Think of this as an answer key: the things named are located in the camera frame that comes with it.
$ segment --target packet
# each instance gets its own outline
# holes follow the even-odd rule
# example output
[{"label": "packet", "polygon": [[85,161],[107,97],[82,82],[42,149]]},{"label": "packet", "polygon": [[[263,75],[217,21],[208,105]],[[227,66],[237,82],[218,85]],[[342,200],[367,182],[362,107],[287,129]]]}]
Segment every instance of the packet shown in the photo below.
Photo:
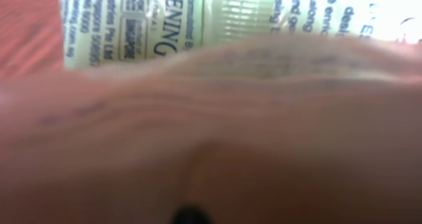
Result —
[{"label": "packet", "polygon": [[139,61],[200,46],[202,0],[60,0],[65,68]]},{"label": "packet", "polygon": [[377,0],[204,0],[204,45],[281,32],[370,38]]}]

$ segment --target red surface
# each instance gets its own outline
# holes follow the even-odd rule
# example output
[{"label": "red surface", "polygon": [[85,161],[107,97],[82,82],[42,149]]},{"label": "red surface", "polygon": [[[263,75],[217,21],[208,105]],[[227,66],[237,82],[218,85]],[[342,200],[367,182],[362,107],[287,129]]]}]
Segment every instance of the red surface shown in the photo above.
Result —
[{"label": "red surface", "polygon": [[59,0],[0,0],[0,78],[62,69]]}]

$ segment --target skin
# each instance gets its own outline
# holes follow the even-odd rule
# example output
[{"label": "skin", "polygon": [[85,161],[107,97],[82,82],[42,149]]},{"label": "skin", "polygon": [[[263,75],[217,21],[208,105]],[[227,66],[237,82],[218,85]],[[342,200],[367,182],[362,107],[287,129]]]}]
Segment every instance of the skin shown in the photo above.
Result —
[{"label": "skin", "polygon": [[418,48],[260,38],[0,83],[0,223],[420,223]]}]

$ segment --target dark spot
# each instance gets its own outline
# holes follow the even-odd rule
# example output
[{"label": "dark spot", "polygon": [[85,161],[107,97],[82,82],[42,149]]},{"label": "dark spot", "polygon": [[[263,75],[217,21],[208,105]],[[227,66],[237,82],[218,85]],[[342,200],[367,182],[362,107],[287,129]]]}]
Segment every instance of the dark spot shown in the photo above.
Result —
[{"label": "dark spot", "polygon": [[57,115],[47,115],[40,119],[40,124],[44,126],[56,125],[60,121],[60,117]]},{"label": "dark spot", "polygon": [[313,59],[311,63],[315,65],[329,65],[329,64],[337,63],[337,61],[338,61],[338,58],[335,56],[325,56],[325,57]]},{"label": "dark spot", "polygon": [[92,113],[95,112],[99,112],[103,109],[105,109],[107,107],[107,103],[104,101],[95,103],[94,105],[88,106],[88,107],[83,107],[83,108],[78,108],[75,109],[72,114],[76,117],[85,117],[88,116]]},{"label": "dark spot", "polygon": [[211,224],[211,221],[202,210],[185,207],[176,213],[171,224]]}]

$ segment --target wooden surface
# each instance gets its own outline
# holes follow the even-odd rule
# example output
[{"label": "wooden surface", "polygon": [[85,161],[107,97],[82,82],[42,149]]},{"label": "wooden surface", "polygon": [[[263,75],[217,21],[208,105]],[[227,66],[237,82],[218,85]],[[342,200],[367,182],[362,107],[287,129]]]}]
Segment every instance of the wooden surface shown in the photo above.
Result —
[{"label": "wooden surface", "polygon": [[0,79],[63,68],[58,0],[0,0]]},{"label": "wooden surface", "polygon": [[286,37],[3,82],[0,223],[420,223],[419,57]]}]

